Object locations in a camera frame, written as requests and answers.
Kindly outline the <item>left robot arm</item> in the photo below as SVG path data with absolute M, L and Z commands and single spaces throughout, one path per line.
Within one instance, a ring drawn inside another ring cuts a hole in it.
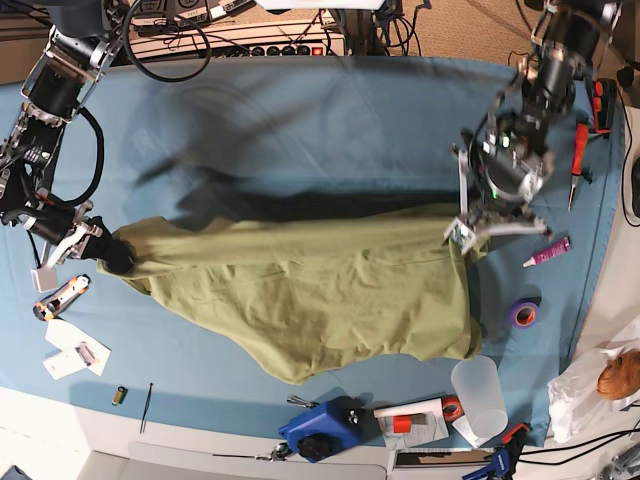
M 551 233 L 530 207 L 555 170 L 546 137 L 571 110 L 576 81 L 594 78 L 594 53 L 611 39 L 621 13 L 619 1 L 545 2 L 531 53 L 479 126 L 463 132 L 463 146 L 451 147 L 460 210 L 444 240 L 461 255 L 492 237 Z

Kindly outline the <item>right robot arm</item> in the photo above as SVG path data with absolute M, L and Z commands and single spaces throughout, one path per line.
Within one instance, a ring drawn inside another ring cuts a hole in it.
M 47 44 L 21 88 L 23 101 L 1 144 L 1 223 L 21 227 L 43 247 L 33 250 L 31 271 L 38 292 L 58 287 L 57 266 L 67 259 L 102 262 L 122 275 L 134 253 L 99 216 L 90 216 L 92 195 L 105 163 L 104 133 L 86 107 L 89 96 L 121 50 L 129 6 L 124 1 L 45 1 L 52 22 Z M 91 127 L 96 162 L 88 187 L 73 199 L 52 192 L 66 127 L 77 117 Z

